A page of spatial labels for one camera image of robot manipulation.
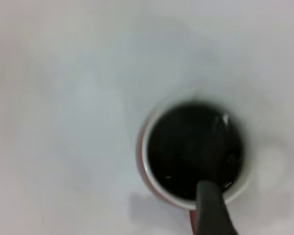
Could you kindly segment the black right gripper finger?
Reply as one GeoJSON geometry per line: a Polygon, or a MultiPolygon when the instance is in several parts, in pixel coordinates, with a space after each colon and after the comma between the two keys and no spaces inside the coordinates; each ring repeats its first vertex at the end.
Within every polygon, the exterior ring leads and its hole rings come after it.
{"type": "Polygon", "coordinates": [[[222,192],[210,181],[200,181],[196,191],[196,235],[236,235],[222,192]]]}

